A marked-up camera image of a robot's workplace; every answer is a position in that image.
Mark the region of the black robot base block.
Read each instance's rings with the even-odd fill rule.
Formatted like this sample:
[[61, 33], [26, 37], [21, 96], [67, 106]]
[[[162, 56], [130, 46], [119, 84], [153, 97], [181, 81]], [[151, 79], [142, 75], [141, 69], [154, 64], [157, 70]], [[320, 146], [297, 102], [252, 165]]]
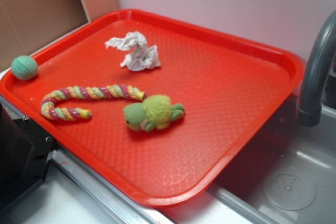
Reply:
[[43, 184], [54, 147], [38, 123], [13, 120], [1, 106], [1, 212]]

